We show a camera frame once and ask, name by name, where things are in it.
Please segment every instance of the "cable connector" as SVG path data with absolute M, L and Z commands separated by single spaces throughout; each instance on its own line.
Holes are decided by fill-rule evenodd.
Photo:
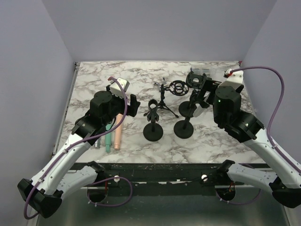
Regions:
M 275 147 L 278 147 L 279 144 L 275 143 L 275 145 L 272 146 L 272 148 L 274 149 Z
M 123 78 L 118 78 L 117 81 L 119 82 L 119 84 L 122 86 L 122 89 L 124 90 L 124 92 L 127 91 L 127 88 L 129 87 L 130 83 L 128 80 L 125 80 Z M 113 83 L 111 83 L 111 85 L 109 86 L 110 92 L 112 94 L 114 94 L 115 96 L 121 97 L 123 98 L 123 94 L 119 88 L 119 86 L 117 85 L 117 83 L 115 83 L 113 81 Z
M 224 74 L 224 78 L 230 77 L 230 76 L 232 75 L 231 71 L 232 71 L 232 68 L 226 70 L 226 71 L 225 71 L 225 74 Z

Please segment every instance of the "round stand base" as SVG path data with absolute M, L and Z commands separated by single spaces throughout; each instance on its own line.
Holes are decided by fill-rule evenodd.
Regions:
M 188 122 L 187 127 L 183 129 L 185 120 L 178 121 L 174 125 L 174 133 L 176 134 L 177 137 L 181 139 L 187 139 L 190 138 L 193 134 L 193 126 L 190 122 Z
M 144 129 L 143 129 L 143 135 L 145 137 L 145 139 L 149 140 L 149 141 L 158 141 L 162 138 L 163 136 L 163 129 L 162 127 L 155 123 L 155 130 L 152 132 L 151 131 L 151 123 L 147 124 Z
M 197 106 L 196 105 L 193 105 L 192 106 L 192 111 L 189 115 L 189 111 L 190 111 L 190 108 L 189 108 L 189 101 L 184 101 L 183 103 L 180 104 L 179 106 L 179 113 L 181 114 L 181 116 L 183 117 L 190 117 L 192 118 L 193 117 L 193 113 L 194 111 L 196 110 Z

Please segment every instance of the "green marker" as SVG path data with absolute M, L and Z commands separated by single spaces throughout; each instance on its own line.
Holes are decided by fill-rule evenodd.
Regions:
M 112 124 L 108 124 L 105 129 L 109 130 L 111 129 Z M 105 151 L 106 153 L 110 153 L 111 150 L 111 133 L 108 133 L 104 136 L 104 140 L 105 140 Z

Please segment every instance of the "lavender wall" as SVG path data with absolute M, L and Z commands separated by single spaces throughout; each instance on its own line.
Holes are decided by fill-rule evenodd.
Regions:
M 243 63 L 243 66 L 270 66 L 282 74 L 285 94 L 271 133 L 275 140 L 299 162 L 301 162 L 300 10 L 300 0 L 278 0 Z M 269 71 L 251 70 L 245 73 L 245 81 L 257 116 L 267 125 L 280 95 L 279 79 Z
M 242 60 L 276 0 L 43 0 L 77 61 Z
M 17 183 L 50 159 L 73 60 L 40 0 L 0 3 L 0 225 L 21 226 Z

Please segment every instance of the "tripod stand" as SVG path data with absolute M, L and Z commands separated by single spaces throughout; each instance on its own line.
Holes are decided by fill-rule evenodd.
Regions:
M 175 115 L 175 117 L 178 119 L 179 116 L 177 114 L 175 114 L 169 107 L 166 106 L 164 99 L 165 99 L 165 91 L 168 90 L 169 91 L 169 87 L 165 87 L 164 84 L 161 84 L 160 86 L 160 93 L 161 93 L 161 100 L 158 103 L 158 109 L 164 109 L 164 110 L 168 110 L 170 111 L 172 114 Z

